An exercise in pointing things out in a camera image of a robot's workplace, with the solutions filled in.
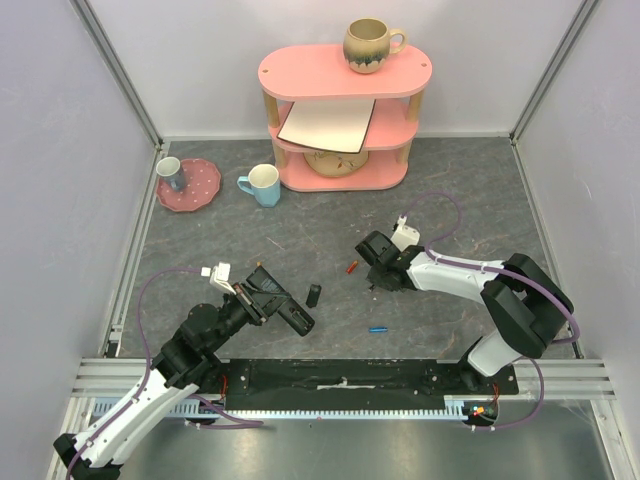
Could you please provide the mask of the red orange battery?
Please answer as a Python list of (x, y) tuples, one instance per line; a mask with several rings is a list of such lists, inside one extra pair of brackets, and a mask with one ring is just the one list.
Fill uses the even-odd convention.
[(351, 274), (358, 266), (359, 262), (358, 260), (353, 261), (349, 267), (346, 269), (346, 273), (347, 274)]

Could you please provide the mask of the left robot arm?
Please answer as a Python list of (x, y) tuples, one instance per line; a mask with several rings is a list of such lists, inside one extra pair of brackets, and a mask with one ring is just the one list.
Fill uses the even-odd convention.
[(247, 324), (260, 326), (278, 314), (300, 335), (312, 328), (299, 304), (274, 292), (236, 283), (223, 304), (193, 307), (173, 337), (153, 358), (134, 387), (98, 421), (77, 434), (62, 434), (54, 449), (68, 479), (116, 479), (144, 437), (182, 400), (208, 393), (219, 382), (216, 351)]

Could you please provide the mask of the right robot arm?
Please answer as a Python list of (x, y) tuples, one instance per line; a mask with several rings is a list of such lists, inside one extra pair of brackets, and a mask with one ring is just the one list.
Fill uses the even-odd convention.
[(470, 348), (458, 368), (465, 391), (483, 392), (495, 374), (521, 357), (540, 358), (565, 324), (577, 331), (573, 304), (530, 257), (471, 261), (435, 253), (418, 239), (374, 231), (355, 250), (370, 266), (367, 280), (374, 287), (441, 292), (486, 307), (495, 330)]

